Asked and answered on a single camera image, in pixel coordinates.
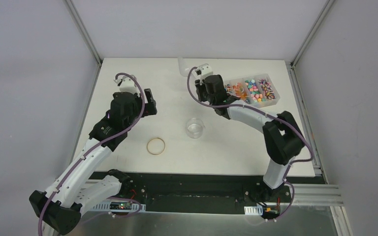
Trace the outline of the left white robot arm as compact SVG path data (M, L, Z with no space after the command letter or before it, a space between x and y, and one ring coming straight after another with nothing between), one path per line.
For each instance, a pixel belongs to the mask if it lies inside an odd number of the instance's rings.
M117 169L91 187L82 189L103 160L109 157L125 140L127 132L143 117L157 114L156 102L149 88L144 94L121 90L113 94L110 109L97 122L78 156L55 182L41 192L35 190L29 197L39 218L38 234L43 234L46 223L60 235L71 232L81 217L105 199L132 196L131 177Z

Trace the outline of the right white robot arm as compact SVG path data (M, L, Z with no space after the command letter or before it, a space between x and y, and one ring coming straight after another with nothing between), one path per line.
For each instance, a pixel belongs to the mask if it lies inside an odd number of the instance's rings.
M213 108L217 115L246 124L263 134L270 162L262 181L251 198L273 201L284 186L284 179L306 145L293 115L284 111L272 115L249 106L240 98L226 92L221 75L211 75L194 82L195 100Z

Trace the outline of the clear plastic scoop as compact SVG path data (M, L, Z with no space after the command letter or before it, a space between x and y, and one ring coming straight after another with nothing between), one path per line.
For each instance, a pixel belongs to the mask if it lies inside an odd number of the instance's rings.
M188 75L191 75L193 77L197 76L196 74L196 69L198 68L197 66L192 66L192 67L188 66L186 63L186 60L182 57L178 57L177 61L178 61L179 72L183 77L187 78Z

